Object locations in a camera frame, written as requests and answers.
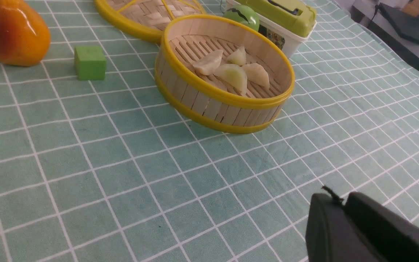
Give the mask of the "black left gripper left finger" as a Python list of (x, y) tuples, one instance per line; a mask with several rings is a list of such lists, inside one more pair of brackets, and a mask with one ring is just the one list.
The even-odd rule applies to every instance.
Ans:
[(344, 211), (344, 199), (331, 188), (311, 196), (306, 227), (310, 262), (386, 262)]

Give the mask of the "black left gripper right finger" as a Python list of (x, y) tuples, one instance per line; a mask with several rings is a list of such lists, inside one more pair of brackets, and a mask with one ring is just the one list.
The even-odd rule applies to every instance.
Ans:
[(360, 192), (349, 194), (344, 208), (387, 262), (419, 262), (419, 227)]

